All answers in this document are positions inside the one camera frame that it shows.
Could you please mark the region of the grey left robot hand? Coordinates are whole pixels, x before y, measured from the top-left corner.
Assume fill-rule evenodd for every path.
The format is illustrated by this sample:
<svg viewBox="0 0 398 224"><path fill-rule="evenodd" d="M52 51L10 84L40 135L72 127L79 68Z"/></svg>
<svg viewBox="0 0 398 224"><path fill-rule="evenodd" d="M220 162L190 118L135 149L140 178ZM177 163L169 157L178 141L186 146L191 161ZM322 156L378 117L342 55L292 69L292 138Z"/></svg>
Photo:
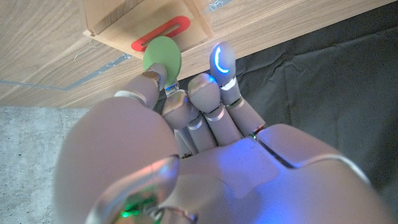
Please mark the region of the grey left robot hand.
<svg viewBox="0 0 398 224"><path fill-rule="evenodd" d="M53 201L62 223L395 223L362 170L241 96L234 50L187 90L153 62L68 133Z"/></svg>

